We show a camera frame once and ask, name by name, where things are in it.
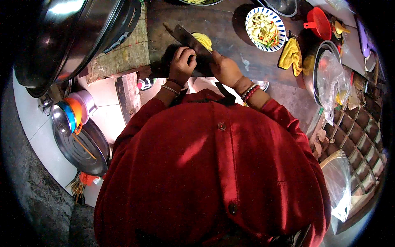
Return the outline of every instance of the red satin shirt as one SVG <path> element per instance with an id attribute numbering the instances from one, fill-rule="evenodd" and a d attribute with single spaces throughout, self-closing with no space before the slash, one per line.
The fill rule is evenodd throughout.
<path id="1" fill-rule="evenodd" d="M 136 231 L 177 245 L 209 245 L 237 224 L 267 246 L 311 224 L 318 246 L 331 206 L 299 121 L 275 100 L 261 109 L 216 102 L 205 89 L 166 108 L 157 99 L 130 120 L 113 148 L 94 228 L 101 246 L 139 246 Z"/>

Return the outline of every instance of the knife blade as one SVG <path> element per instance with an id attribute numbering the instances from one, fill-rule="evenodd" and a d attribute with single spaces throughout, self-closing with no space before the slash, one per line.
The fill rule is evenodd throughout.
<path id="1" fill-rule="evenodd" d="M 174 28 L 171 35 L 183 46 L 188 46 L 196 52 L 196 59 L 215 63 L 211 52 L 209 52 L 194 36 L 185 30 L 180 24 Z"/>

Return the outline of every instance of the shirt button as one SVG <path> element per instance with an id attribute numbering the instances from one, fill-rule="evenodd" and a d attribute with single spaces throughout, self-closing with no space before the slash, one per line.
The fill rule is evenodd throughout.
<path id="1" fill-rule="evenodd" d="M 231 203 L 231 204 L 229 204 L 228 209 L 229 209 L 229 213 L 231 215 L 235 215 L 237 212 L 237 205 L 234 203 Z"/>
<path id="2" fill-rule="evenodd" d="M 224 123 L 224 122 L 218 123 L 218 129 L 219 129 L 219 130 L 222 130 L 222 131 L 226 130 L 226 125 L 225 125 L 225 123 Z"/>

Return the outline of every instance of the blue and white plate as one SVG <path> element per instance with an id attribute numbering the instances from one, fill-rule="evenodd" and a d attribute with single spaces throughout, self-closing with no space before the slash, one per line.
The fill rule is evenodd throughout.
<path id="1" fill-rule="evenodd" d="M 277 30 L 278 30 L 278 41 L 279 44 L 277 45 L 272 45 L 270 47 L 265 47 L 264 45 L 262 45 L 261 43 L 255 41 L 252 37 L 251 32 L 248 30 L 248 21 L 250 20 L 250 18 L 255 14 L 255 13 L 262 13 L 266 16 L 268 16 L 273 23 L 277 26 Z M 246 17 L 246 31 L 248 33 L 248 36 L 250 37 L 251 41 L 254 43 L 254 45 L 256 47 L 259 48 L 259 50 L 263 50 L 263 51 L 268 51 L 268 52 L 274 52 L 279 50 L 283 45 L 285 41 L 288 41 L 288 38 L 286 36 L 286 32 L 285 32 L 285 26 L 284 23 L 282 22 L 282 20 L 280 19 L 280 17 L 278 17 L 278 14 L 276 14 L 275 12 L 273 12 L 270 9 L 267 8 L 263 8 L 263 7 L 259 7 L 259 8 L 255 8 L 252 9 Z"/>

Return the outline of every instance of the person's left hand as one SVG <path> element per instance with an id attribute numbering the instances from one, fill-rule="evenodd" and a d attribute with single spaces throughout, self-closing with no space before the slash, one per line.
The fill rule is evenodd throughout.
<path id="1" fill-rule="evenodd" d="M 196 67 L 196 53 L 189 47 L 180 47 L 174 53 L 173 60 L 170 64 L 169 79 L 173 79 L 180 86 L 184 86 L 191 77 Z"/>

